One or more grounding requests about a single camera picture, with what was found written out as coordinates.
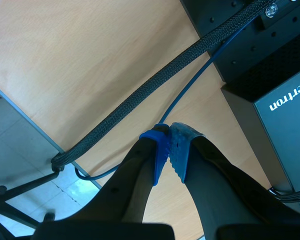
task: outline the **tile floor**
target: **tile floor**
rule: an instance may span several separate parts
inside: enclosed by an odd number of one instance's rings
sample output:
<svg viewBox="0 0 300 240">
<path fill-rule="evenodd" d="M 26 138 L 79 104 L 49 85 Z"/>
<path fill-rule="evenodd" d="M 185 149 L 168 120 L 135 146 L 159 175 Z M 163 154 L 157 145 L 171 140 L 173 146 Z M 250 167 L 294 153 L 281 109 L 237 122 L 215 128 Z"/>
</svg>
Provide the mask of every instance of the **tile floor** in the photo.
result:
<svg viewBox="0 0 300 240">
<path fill-rule="evenodd" d="M 0 185 L 10 189 L 52 173 L 50 159 L 57 153 L 18 112 L 0 99 Z M 69 164 L 58 178 L 7 203 L 40 222 L 48 211 L 54 211 L 59 220 L 76 213 L 98 191 L 90 181 L 78 179 L 74 166 Z M 16 237 L 34 232 L 2 215 L 0 222 Z"/>
</svg>

